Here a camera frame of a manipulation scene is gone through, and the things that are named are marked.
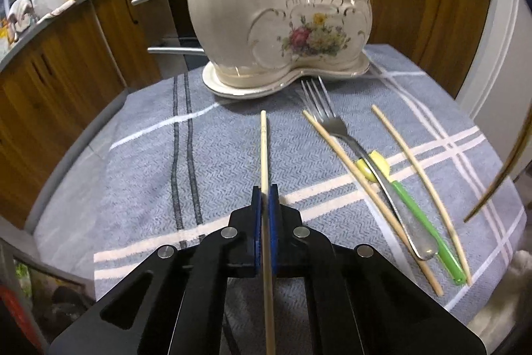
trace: fork tines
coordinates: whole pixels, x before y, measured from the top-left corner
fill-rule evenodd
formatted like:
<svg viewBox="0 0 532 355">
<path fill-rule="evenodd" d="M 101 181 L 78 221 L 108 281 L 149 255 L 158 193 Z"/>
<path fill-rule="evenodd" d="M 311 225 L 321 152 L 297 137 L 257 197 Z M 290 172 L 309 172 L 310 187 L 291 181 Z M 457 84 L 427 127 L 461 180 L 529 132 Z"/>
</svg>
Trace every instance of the fork tines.
<svg viewBox="0 0 532 355">
<path fill-rule="evenodd" d="M 336 114 L 334 113 L 333 104 L 320 76 L 318 76 L 318 81 L 320 82 L 321 91 L 314 79 L 301 80 L 301 86 L 305 94 L 304 103 L 307 110 L 315 118 L 320 118 L 324 121 L 329 117 L 336 117 Z"/>
</svg>

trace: metal fork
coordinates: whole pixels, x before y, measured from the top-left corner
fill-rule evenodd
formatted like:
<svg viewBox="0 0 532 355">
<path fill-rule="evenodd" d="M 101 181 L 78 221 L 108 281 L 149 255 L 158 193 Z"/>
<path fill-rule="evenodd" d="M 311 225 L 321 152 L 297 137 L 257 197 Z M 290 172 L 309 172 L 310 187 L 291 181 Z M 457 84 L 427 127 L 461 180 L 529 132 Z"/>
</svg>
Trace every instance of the metal fork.
<svg viewBox="0 0 532 355">
<path fill-rule="evenodd" d="M 318 80 L 320 82 L 321 91 L 313 79 L 301 80 L 303 93 L 305 95 L 304 102 L 307 110 L 330 135 L 340 138 L 355 152 L 355 154 L 357 154 L 358 158 L 364 160 L 373 173 L 373 176 L 377 179 L 388 205 L 403 227 L 414 254 L 416 254 L 420 260 L 431 259 L 438 252 L 436 239 L 412 214 L 406 204 L 403 203 L 387 177 L 382 173 L 360 143 L 349 135 L 345 122 L 334 113 L 333 104 L 321 77 L 318 77 Z"/>
</svg>

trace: white plate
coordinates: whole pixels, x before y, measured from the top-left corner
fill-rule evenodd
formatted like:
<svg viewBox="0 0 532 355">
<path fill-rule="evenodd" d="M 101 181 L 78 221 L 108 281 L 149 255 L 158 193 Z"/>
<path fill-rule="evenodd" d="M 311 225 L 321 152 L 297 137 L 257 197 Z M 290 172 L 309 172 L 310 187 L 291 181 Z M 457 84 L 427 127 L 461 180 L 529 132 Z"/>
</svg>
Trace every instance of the white plate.
<svg viewBox="0 0 532 355">
<path fill-rule="evenodd" d="M 364 74 L 369 68 L 369 59 L 361 52 L 358 56 L 357 64 L 349 70 L 343 71 L 331 71 L 320 70 L 314 68 L 298 67 L 290 70 L 286 76 L 280 80 L 270 83 L 269 85 L 261 86 L 258 88 L 234 88 L 220 82 L 220 79 L 216 75 L 214 64 L 209 62 L 203 68 L 203 83 L 212 91 L 212 93 L 219 95 L 220 97 L 233 98 L 239 100 L 253 99 L 265 97 L 266 95 L 273 94 L 275 92 L 284 89 L 291 84 L 294 80 L 303 76 L 322 76 L 324 79 L 353 79 L 355 77 Z"/>
</svg>

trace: painted flowers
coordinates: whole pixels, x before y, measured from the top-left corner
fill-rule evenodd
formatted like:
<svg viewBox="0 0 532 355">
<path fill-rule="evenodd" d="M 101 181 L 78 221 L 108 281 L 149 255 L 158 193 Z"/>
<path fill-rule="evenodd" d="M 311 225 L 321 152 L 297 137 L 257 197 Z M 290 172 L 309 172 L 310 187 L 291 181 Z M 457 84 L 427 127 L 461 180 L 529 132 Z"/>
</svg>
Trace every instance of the painted flowers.
<svg viewBox="0 0 532 355">
<path fill-rule="evenodd" d="M 300 16 L 301 25 L 294 27 L 290 22 L 291 31 L 288 37 L 277 37 L 281 42 L 281 51 L 299 56 L 336 56 L 340 50 L 347 48 L 351 38 L 341 26 L 327 24 L 327 14 L 314 13 L 312 22 Z"/>
</svg>

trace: wooden stick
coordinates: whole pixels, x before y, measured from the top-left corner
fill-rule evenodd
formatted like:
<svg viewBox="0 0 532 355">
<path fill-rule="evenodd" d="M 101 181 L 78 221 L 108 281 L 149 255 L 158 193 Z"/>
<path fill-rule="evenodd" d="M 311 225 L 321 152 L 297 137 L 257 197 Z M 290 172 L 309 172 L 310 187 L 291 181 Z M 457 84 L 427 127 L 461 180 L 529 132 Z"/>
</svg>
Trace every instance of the wooden stick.
<svg viewBox="0 0 532 355">
<path fill-rule="evenodd" d="M 268 124 L 266 111 L 261 111 L 261 253 L 262 287 L 264 293 L 264 325 L 266 333 L 266 355 L 275 355 L 275 323 L 273 321 L 273 275 L 271 269 L 270 219 L 268 218 Z"/>
<path fill-rule="evenodd" d="M 381 120 L 381 122 L 384 124 L 386 129 L 390 132 L 390 134 L 394 137 L 397 144 L 401 147 L 404 154 L 407 156 L 407 158 L 412 163 L 412 166 L 414 166 L 414 169 L 416 169 L 419 177 L 421 178 L 421 180 L 423 181 L 423 184 L 425 185 L 425 188 L 430 193 L 430 196 L 432 197 L 434 204 L 436 205 L 438 211 L 440 212 L 440 215 L 442 216 L 442 220 L 445 224 L 445 227 L 447 228 L 447 231 L 449 232 L 449 236 L 451 237 L 451 240 L 453 241 L 454 247 L 457 249 L 458 259 L 460 261 L 460 264 L 462 265 L 462 269 L 464 270 L 467 284 L 471 286 L 472 285 L 471 270 L 469 269 L 469 264 L 467 263 L 466 255 L 464 253 L 464 249 L 462 248 L 462 243 L 460 242 L 460 239 L 458 238 L 457 231 L 454 230 L 453 222 L 451 221 L 451 217 L 449 216 L 449 213 L 445 209 L 445 205 L 443 205 L 440 195 L 434 188 L 433 183 L 430 182 L 429 177 L 425 173 L 425 169 L 421 167 L 421 164 L 419 164 L 419 161 L 416 158 L 416 156 L 412 153 L 410 148 L 408 148 L 408 145 L 406 144 L 404 139 L 401 137 L 399 132 L 394 128 L 394 126 L 388 120 L 388 118 L 385 117 L 384 113 L 382 113 L 382 111 L 380 111 L 380 109 L 376 105 L 372 105 L 371 109 L 373 110 L 373 113 L 376 114 L 377 117 Z"/>
<path fill-rule="evenodd" d="M 303 115 L 314 126 L 317 132 L 320 133 L 321 137 L 325 139 L 329 146 L 331 146 L 332 150 L 336 153 L 336 155 L 338 155 L 338 157 L 340 157 L 341 161 L 347 166 L 351 174 L 356 178 L 358 183 L 360 183 L 364 191 L 377 205 L 377 208 L 379 208 L 381 214 L 384 216 L 388 224 L 392 226 L 397 236 L 401 238 L 401 241 L 404 243 L 406 248 L 408 248 L 408 251 L 410 252 L 412 257 L 416 260 L 419 268 L 421 269 L 421 272 L 425 274 L 425 277 L 430 283 L 430 286 L 432 286 L 432 288 L 434 289 L 436 295 L 443 296 L 443 289 L 438 280 L 436 280 L 436 277 L 430 270 L 429 266 L 426 264 L 426 262 L 418 260 L 414 255 L 414 252 L 410 247 L 410 243 L 408 242 L 408 238 L 406 238 L 406 234 L 404 233 L 403 228 L 397 221 L 397 218 L 395 218 L 394 214 L 392 214 L 392 211 L 388 209 L 388 207 L 384 204 L 379 195 L 372 189 L 362 172 L 358 170 L 358 167 L 355 166 L 349 156 L 345 153 L 344 148 L 342 148 L 341 145 L 330 136 L 330 134 L 325 130 L 325 128 L 318 124 L 318 122 L 312 117 L 310 113 L 304 110 Z"/>
<path fill-rule="evenodd" d="M 497 191 L 497 188 L 502 184 L 502 182 L 505 180 L 505 178 L 510 174 L 510 172 L 513 170 L 515 165 L 517 164 L 519 157 L 525 150 L 528 144 L 528 140 L 530 139 L 530 136 L 532 135 L 532 101 L 530 102 L 530 106 L 528 107 L 528 114 L 525 118 L 525 122 L 523 122 L 523 126 L 521 127 L 521 131 L 519 132 L 519 135 L 517 137 L 517 140 L 515 141 L 515 144 L 513 145 L 512 151 L 510 151 L 510 155 L 504 162 L 502 169 L 499 171 L 493 182 L 488 187 L 488 190 L 486 190 L 486 193 L 482 196 L 482 198 L 478 201 L 476 206 L 473 208 L 473 210 L 467 214 L 467 216 L 464 218 L 464 223 L 467 223 L 469 220 L 471 220 L 479 211 L 480 209 L 486 204 L 488 200 L 491 199 L 493 194 Z"/>
</svg>

